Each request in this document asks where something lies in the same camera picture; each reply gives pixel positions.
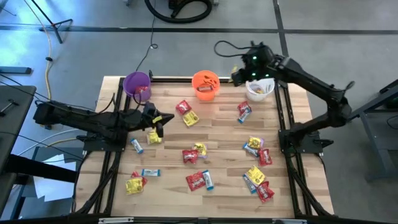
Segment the red candy wrapper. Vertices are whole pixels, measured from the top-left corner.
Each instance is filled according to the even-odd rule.
[[[142,177],[142,176],[139,175],[137,171],[134,171],[131,174],[131,177]],[[146,179],[145,177],[142,177],[142,186],[145,186],[147,182],[148,182],[148,179]]]
[[[269,182],[264,181],[256,188],[257,194],[259,195],[259,198],[262,203],[270,200],[272,198],[272,196],[274,196],[274,194],[275,194],[268,186],[269,186]]]
[[[198,159],[198,151],[197,150],[183,150],[182,157],[184,159],[184,163],[190,161],[193,164],[197,163]]]
[[[142,93],[143,91],[147,90],[148,86],[139,86],[136,88],[136,94]]]
[[[251,112],[251,107],[249,106],[247,101],[238,105],[239,115],[242,115],[244,113],[244,111],[246,110],[246,108],[249,108],[250,112]]]
[[[183,100],[175,106],[175,109],[177,109],[180,115],[183,115],[186,112],[190,111],[192,108],[185,100]]]
[[[271,156],[269,156],[269,149],[261,148],[259,151],[259,166],[266,166],[272,164]]]
[[[189,175],[188,177],[186,177],[186,179],[191,191],[194,191],[206,185],[203,174],[200,171],[196,174]]]

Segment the yellow candy wrapper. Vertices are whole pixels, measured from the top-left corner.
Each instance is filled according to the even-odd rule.
[[[128,195],[142,192],[142,177],[129,179],[126,181],[126,193]]]
[[[195,143],[192,147],[193,150],[198,151],[198,157],[207,158],[207,145],[203,143]]]
[[[264,140],[262,138],[257,138],[257,137],[252,137],[252,136],[249,138],[248,145],[251,148],[259,149],[262,147],[263,144],[264,144]]]
[[[160,138],[157,135],[156,129],[153,129],[152,131],[148,132],[148,134],[147,134],[147,143],[148,144],[162,143],[162,138]]]
[[[199,117],[198,117],[198,115],[195,114],[195,112],[193,112],[191,110],[186,115],[184,115],[183,120],[184,120],[185,124],[188,127],[190,127],[199,121]]]
[[[256,166],[252,166],[246,172],[246,176],[256,187],[266,179],[266,176]]]

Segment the candy bar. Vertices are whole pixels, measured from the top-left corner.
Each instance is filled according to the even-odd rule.
[[[259,150],[259,166],[266,166],[272,164],[272,159],[269,156],[269,149],[260,149]]]
[[[238,118],[239,123],[243,124],[244,120],[249,116],[251,113],[251,110],[249,108],[246,108],[243,114]]]
[[[184,119],[184,123],[188,127],[196,124],[199,121],[199,117],[193,111],[190,111],[189,113],[184,115],[183,119]]]
[[[256,187],[266,179],[266,176],[256,166],[252,166],[245,174]]]
[[[188,112],[192,108],[185,100],[183,100],[175,106],[175,109],[177,109],[177,111],[180,113],[180,115],[184,115],[186,112]]]
[[[200,158],[207,158],[207,146],[203,143],[195,143],[192,147],[193,150],[198,151],[198,157]]]
[[[197,88],[197,90],[200,92],[207,92],[207,91],[213,90],[213,87],[211,85],[202,85],[202,86],[199,86]]]
[[[262,203],[270,200],[274,196],[274,192],[268,187],[269,182],[265,181],[257,187],[257,194]]]
[[[157,135],[156,129],[153,129],[152,131],[148,132],[148,134],[147,134],[147,143],[148,144],[162,143],[162,138],[160,138]]]
[[[191,163],[196,164],[197,159],[198,159],[198,151],[197,150],[183,150],[182,157],[183,157],[184,163],[187,163],[188,161],[190,161]]]
[[[134,171],[131,174],[131,177],[141,177],[137,171]],[[142,188],[144,188],[144,186],[148,183],[148,179],[146,179],[145,177],[142,177]]]
[[[137,139],[131,139],[130,140],[131,144],[134,146],[135,150],[137,151],[138,154],[141,154],[144,152],[144,149],[141,147],[141,145],[138,143]]]
[[[247,177],[246,174],[243,174],[243,179],[246,182],[246,184],[248,185],[248,188],[250,190],[250,193],[254,194],[256,193],[256,186],[254,186],[254,184],[249,180],[249,178]]]
[[[160,169],[142,169],[141,176],[160,177]]]
[[[135,177],[126,181],[126,193],[128,195],[142,192],[142,177]]]
[[[250,152],[251,154],[253,154],[256,157],[259,157],[258,150],[251,148],[247,142],[244,143],[243,149],[247,150],[247,152]]]
[[[194,191],[206,185],[203,174],[200,171],[196,174],[189,175],[188,177],[186,177],[186,179],[191,191]]]
[[[247,101],[239,104],[238,105],[239,115],[242,115],[246,109],[249,109],[251,112],[251,107],[249,106]]]
[[[259,149],[264,144],[264,140],[262,138],[250,136],[248,143],[251,148]]]
[[[147,90],[148,86],[139,86],[136,88],[136,94],[142,93],[143,91]]]
[[[214,184],[213,181],[211,181],[210,173],[208,170],[205,170],[202,172],[203,178],[205,179],[206,182],[206,188],[207,190],[213,190],[214,189]]]

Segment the white cable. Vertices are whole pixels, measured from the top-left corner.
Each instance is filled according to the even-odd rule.
[[[45,28],[45,26],[43,25],[42,21],[39,19],[39,17],[36,15],[35,11],[33,11],[33,9],[31,8],[31,6],[27,3],[26,0],[24,0],[24,2],[26,3],[27,7],[29,7],[29,9],[33,12],[33,14],[35,15],[35,17],[37,18],[37,20],[40,22],[40,24],[43,27],[43,30],[45,32],[45,35],[47,35],[47,40],[49,42],[49,58],[51,58],[51,51],[52,51],[52,46],[51,46],[51,39],[49,36],[49,33],[47,32],[47,29]],[[51,100],[51,91],[50,91],[50,83],[49,83],[49,70],[50,70],[50,61],[47,60],[47,66],[45,68],[45,73],[44,73],[44,77],[45,77],[45,85],[47,87],[47,95],[48,98]]]
[[[49,136],[49,137],[47,137],[47,138],[45,138],[45,139],[39,141],[38,143],[34,144],[33,146],[31,146],[31,147],[29,147],[29,148],[23,150],[23,151],[20,152],[17,156],[22,155],[23,153],[29,151],[29,150],[32,149],[33,147],[37,146],[38,144],[44,142],[45,140],[47,140],[47,139],[49,139],[49,138],[52,138],[52,137],[57,136],[57,135],[59,135],[59,134],[68,133],[68,132],[71,132],[71,131],[78,131],[78,130],[79,130],[79,129],[71,129],[71,130],[67,130],[67,131],[62,131],[62,132],[57,133],[57,134],[53,134],[53,135],[51,135],[51,136]]]

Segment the orange bucket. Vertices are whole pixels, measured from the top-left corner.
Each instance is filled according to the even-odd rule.
[[[202,85],[211,85],[213,90],[200,92],[198,87]],[[211,71],[199,71],[193,75],[192,87],[195,90],[195,94],[199,100],[210,101],[213,100],[217,91],[220,89],[220,79],[218,76]]]

